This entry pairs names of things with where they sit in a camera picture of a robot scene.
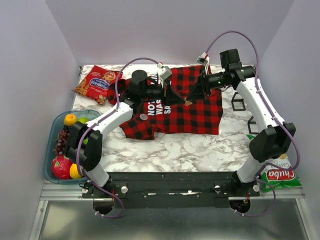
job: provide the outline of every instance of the snack packaging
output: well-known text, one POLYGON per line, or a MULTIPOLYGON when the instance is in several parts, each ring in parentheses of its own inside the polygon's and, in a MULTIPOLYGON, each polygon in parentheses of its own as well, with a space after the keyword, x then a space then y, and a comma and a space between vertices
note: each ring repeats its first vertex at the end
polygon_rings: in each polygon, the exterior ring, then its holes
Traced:
MULTIPOLYGON (((282 154, 278 159, 273 160, 272 163, 286 169, 291 167, 286 154, 282 154)), ((281 170, 270 165, 267 165, 261 173, 261 179, 264 182, 269 183, 274 189, 301 186, 301 183, 293 170, 281 170)), ((264 184, 262 191, 266 193, 271 191, 271 188, 267 184, 264 184)))
POLYGON ((111 71, 94 65, 89 74, 73 90, 74 92, 104 104, 110 83, 118 76, 118 71, 111 71))

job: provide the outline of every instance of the white wall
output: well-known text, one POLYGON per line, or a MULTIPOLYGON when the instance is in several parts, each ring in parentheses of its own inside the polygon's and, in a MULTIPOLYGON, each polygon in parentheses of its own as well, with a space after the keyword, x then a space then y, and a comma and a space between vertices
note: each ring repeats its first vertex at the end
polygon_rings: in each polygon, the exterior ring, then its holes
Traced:
POLYGON ((26 240, 52 121, 71 108, 79 68, 44 0, 0 8, 0 235, 26 240))
MULTIPOLYGON (((124 64, 137 57, 165 64, 195 63, 226 30, 246 33, 262 56, 293 0, 46 0, 79 64, 124 64)), ((241 36, 225 36, 210 52, 253 50, 241 36)))
MULTIPOLYGON (((320 31, 319 0, 296 0, 266 50, 260 78, 268 97, 296 126, 301 150, 296 170, 314 225, 320 226, 320 31)), ((294 148, 289 157, 296 160, 294 148)))

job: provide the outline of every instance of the plaid shirt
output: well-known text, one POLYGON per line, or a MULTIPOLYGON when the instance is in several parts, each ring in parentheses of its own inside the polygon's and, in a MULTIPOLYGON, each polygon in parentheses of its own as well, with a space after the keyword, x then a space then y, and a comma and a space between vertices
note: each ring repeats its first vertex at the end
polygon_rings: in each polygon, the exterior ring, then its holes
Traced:
MULTIPOLYGON (((201 65, 172 68, 172 75, 169 77, 172 88, 183 98, 187 97, 202 69, 201 65)), ((152 75, 151 78, 157 79, 157 74, 152 75)), ((126 89, 128 83, 129 80, 124 79, 118 82, 119 93, 126 89)), ((114 82, 111 83, 107 98, 111 104, 116 103, 114 82)), ((191 105, 186 103, 162 106, 160 100, 145 102, 143 115, 136 114, 120 127, 127 138, 140 140, 154 140, 156 132, 218 135, 222 114, 221 91, 212 90, 211 96, 205 100, 193 101, 191 105)))

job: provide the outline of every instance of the plastic bin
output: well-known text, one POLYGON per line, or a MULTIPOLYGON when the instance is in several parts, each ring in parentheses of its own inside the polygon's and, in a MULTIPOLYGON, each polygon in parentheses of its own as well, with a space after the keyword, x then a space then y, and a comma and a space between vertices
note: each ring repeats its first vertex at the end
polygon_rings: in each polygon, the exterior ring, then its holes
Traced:
POLYGON ((46 153, 45 153, 45 159, 44 159, 44 167, 43 167, 43 173, 45 179, 48 181, 54 183, 54 184, 65 184, 65 185, 71 185, 71 184, 79 184, 86 181, 85 177, 79 178, 79 179, 58 179, 55 177, 53 172, 51 171, 51 163, 52 160, 56 157, 54 153, 56 140, 59 131, 63 128, 64 119, 67 114, 74 114, 77 119, 79 118, 87 118, 89 120, 93 120, 100 116, 100 113, 95 110, 83 110, 83 111, 66 111, 64 113, 61 113, 59 116, 55 118, 55 120, 52 123, 50 135, 48 144, 46 147, 46 153))

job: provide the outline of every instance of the marble surface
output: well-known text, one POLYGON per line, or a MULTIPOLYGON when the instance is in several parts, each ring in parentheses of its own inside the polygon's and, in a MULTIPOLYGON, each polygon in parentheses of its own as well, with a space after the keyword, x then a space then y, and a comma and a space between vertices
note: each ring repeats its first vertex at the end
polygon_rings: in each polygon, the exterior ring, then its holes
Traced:
MULTIPOLYGON (((99 65, 108 70, 119 71, 122 65, 99 65)), ((170 68, 183 65, 168 65, 170 68)), ((90 72, 93 65, 85 65, 80 81, 90 72)), ((157 72, 155 64, 129 65, 123 72, 124 79, 135 70, 148 74, 157 72)), ((211 66, 212 73, 221 72, 220 66, 211 66)), ((219 135, 208 134, 164 134, 156 133, 155 140, 126 138, 117 127, 103 141, 101 165, 108 172, 205 172, 235 171, 249 157, 247 121, 251 112, 233 111, 231 98, 233 88, 222 93, 223 116, 219 135)), ((76 95, 72 110, 93 109, 101 114, 112 105, 100 105, 92 99, 76 95)))

